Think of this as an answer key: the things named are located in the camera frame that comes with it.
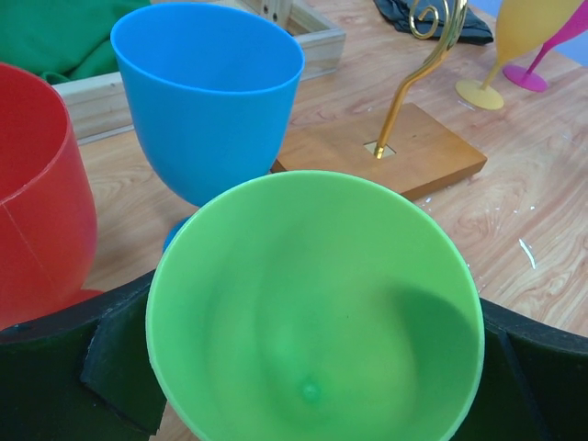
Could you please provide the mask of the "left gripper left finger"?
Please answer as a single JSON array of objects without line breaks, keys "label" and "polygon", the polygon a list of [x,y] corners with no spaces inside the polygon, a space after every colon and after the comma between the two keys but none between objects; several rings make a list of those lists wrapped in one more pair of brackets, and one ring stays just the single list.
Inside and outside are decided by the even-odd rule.
[{"label": "left gripper left finger", "polygon": [[166,399],[147,353],[153,274],[1,332],[4,440],[147,440]]}]

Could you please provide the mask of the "blue wine glass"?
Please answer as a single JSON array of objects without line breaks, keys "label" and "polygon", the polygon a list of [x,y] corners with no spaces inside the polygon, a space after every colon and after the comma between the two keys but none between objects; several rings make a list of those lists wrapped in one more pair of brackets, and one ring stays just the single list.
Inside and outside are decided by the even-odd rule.
[{"label": "blue wine glass", "polygon": [[141,149],[172,192],[202,207],[269,172],[305,67],[283,28],[237,8],[170,2],[129,12],[110,42]]}]

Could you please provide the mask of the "yellow wine glass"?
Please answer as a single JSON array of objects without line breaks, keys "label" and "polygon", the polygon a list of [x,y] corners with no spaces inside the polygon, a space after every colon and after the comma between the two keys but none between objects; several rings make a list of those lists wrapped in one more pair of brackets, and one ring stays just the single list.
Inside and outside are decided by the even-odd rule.
[{"label": "yellow wine glass", "polygon": [[458,94],[476,107],[489,110],[503,107],[503,97],[491,87],[494,77],[508,62],[553,37],[581,3],[581,0],[503,0],[495,26],[494,65],[482,82],[457,81]]}]

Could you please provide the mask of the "green wine glass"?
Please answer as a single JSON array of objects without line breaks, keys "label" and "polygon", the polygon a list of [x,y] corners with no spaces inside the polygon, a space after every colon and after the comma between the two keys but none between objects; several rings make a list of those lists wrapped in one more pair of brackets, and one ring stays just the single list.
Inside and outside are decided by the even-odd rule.
[{"label": "green wine glass", "polygon": [[149,359],[202,440],[448,440],[484,357],[481,301],[412,202],[325,171],[266,175],[166,248]]}]

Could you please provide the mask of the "red wine glass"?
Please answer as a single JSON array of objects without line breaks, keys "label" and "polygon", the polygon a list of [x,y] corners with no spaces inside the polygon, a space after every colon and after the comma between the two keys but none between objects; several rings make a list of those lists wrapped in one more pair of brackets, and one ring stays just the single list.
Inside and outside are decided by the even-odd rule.
[{"label": "red wine glass", "polygon": [[95,201],[73,124],[44,80],[1,65],[1,326],[92,299]]}]

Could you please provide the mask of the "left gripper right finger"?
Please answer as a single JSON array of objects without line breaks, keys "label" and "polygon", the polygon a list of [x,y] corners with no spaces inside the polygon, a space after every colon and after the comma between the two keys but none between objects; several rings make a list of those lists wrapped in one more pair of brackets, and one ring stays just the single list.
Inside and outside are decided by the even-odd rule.
[{"label": "left gripper right finger", "polygon": [[488,300],[485,359],[460,441],[587,437],[587,340]]}]

